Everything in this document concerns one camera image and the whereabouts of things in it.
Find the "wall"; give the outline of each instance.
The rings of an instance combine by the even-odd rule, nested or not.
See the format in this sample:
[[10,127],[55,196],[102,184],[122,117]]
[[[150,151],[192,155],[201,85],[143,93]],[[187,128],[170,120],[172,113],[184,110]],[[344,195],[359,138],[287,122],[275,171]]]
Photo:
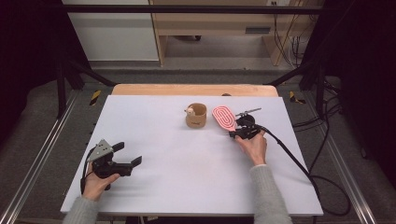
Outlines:
[[[64,4],[148,5],[147,0],[63,0]],[[151,16],[69,13],[89,61],[158,61]]]

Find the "white tabletop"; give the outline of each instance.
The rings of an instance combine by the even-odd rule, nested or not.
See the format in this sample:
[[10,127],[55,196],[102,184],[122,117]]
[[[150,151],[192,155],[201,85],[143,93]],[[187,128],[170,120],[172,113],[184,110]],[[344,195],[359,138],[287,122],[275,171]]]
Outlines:
[[[191,129],[184,109],[205,104],[206,126]],[[256,123],[275,134],[304,165],[290,119],[280,97],[236,96],[117,96],[110,95],[96,124],[86,153],[64,200],[67,213],[80,195],[79,179],[89,149],[102,138],[110,145],[125,143],[113,161],[142,164],[112,184],[101,198],[99,211],[120,216],[251,216],[252,164],[235,141],[211,116],[219,105],[238,114],[251,113]],[[303,172],[269,135],[267,163],[291,216],[323,215],[315,191]]]

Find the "person's right hand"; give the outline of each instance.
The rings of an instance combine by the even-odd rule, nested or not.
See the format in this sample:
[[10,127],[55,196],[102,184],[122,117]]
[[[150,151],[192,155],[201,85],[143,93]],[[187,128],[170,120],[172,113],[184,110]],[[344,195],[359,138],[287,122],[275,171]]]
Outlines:
[[265,164],[265,152],[267,151],[267,140],[264,138],[265,131],[261,131],[251,139],[242,139],[238,135],[235,141],[250,157],[254,165]]

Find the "gray sleeve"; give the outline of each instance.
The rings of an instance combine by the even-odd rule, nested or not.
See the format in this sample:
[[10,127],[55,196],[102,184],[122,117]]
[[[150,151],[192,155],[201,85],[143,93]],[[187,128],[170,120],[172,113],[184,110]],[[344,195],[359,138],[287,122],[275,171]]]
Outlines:
[[291,218],[270,167],[267,165],[254,166],[250,169],[250,177],[255,189],[254,223],[291,223]]
[[95,223],[98,214],[98,202],[82,197],[76,198],[70,212],[64,217],[63,224]]

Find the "person's left hand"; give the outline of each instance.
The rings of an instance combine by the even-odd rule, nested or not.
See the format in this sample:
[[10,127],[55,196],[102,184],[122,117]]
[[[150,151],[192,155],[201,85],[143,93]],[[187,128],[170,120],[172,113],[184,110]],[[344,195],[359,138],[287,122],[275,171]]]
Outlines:
[[98,202],[100,196],[105,190],[106,186],[116,181],[120,175],[114,174],[108,178],[102,179],[92,171],[92,164],[90,163],[87,176],[85,177],[85,189],[82,197]]

